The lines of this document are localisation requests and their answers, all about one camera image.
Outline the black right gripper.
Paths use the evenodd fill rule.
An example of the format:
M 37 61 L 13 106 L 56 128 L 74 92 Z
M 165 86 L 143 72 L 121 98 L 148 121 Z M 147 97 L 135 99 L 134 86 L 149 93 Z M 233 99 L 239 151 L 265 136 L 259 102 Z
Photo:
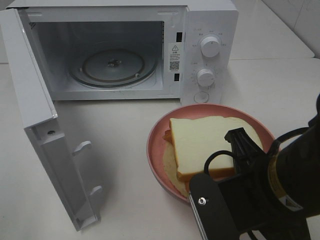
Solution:
M 266 240 L 308 240 L 305 217 L 294 215 L 275 197 L 269 185 L 266 153 L 243 127 L 229 130 L 224 139 L 231 144 L 235 175 L 219 181 L 236 231 L 256 240 L 259 231 Z

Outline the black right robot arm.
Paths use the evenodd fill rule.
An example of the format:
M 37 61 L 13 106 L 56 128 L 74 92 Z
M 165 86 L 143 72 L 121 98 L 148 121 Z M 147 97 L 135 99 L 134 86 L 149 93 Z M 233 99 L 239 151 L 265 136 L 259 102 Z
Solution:
M 320 213 L 320 117 L 275 139 L 264 152 L 243 128 L 229 130 L 235 175 L 219 183 L 236 229 L 268 240 L 308 240 Z

